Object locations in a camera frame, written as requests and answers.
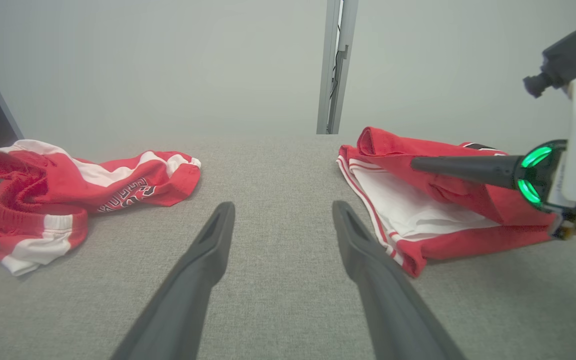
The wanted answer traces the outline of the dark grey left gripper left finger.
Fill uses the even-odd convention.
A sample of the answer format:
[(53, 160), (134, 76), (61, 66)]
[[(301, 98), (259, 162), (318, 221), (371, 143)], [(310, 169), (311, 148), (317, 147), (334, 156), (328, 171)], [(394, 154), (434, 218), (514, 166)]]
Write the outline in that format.
[(112, 355), (114, 360), (194, 360), (211, 290), (226, 273), (236, 219), (222, 202), (176, 262)]

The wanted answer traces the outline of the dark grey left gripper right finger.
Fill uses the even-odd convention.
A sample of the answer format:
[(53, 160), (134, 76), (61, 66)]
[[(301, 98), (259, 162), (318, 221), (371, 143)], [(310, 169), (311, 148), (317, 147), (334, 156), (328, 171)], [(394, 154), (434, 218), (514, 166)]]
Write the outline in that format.
[(346, 274), (357, 285), (378, 360), (463, 360), (446, 329), (353, 208), (332, 205)]

